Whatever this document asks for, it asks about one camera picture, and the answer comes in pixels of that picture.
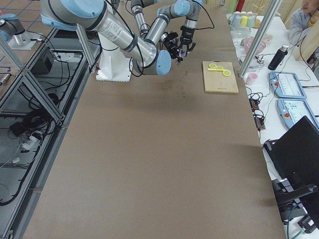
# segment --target water bottle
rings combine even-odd
[[[280,49],[278,49],[277,53],[268,66],[269,70],[274,71],[277,68],[283,58],[288,54],[288,47],[288,45],[283,45]]]

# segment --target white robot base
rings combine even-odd
[[[117,46],[99,34],[104,49],[115,49]],[[112,51],[103,50],[99,71],[96,75],[98,81],[128,82],[131,78],[132,62],[126,58],[119,48]]]
[[[25,39],[22,38],[20,41],[24,42],[22,45],[17,44],[17,40],[13,37],[9,42],[8,45],[12,50],[25,50],[30,51],[32,47],[37,43],[37,41],[31,41],[30,39],[40,39],[41,36],[39,34],[35,34],[32,32],[25,32],[24,35]]]

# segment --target connector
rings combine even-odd
[[[250,98],[249,99],[249,104],[250,104],[252,112],[259,110],[259,106],[258,106],[258,101],[257,100],[255,100],[253,98]]]
[[[254,120],[255,120],[256,128],[258,131],[266,129],[263,118],[260,118],[257,115],[254,115]]]
[[[37,138],[36,137],[34,137],[34,136],[30,136],[29,137],[29,140],[27,141],[27,142],[25,142],[25,143],[22,143],[21,144],[21,148],[23,148],[23,149],[25,149],[25,150],[30,150],[34,145],[35,145],[35,143],[37,142]]]
[[[14,164],[14,163],[18,163],[19,161],[20,161],[20,158],[19,158],[19,157],[12,159],[12,163],[13,163],[13,164]]]

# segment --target floor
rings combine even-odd
[[[26,30],[47,35],[51,28],[41,22],[39,0],[0,0],[2,14],[15,14]],[[6,71],[11,66],[9,60],[0,52],[0,71]]]

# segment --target brown table surface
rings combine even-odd
[[[223,9],[205,7],[215,29],[167,76],[90,77],[24,239],[285,238],[243,80],[204,92],[202,61],[239,70]]]

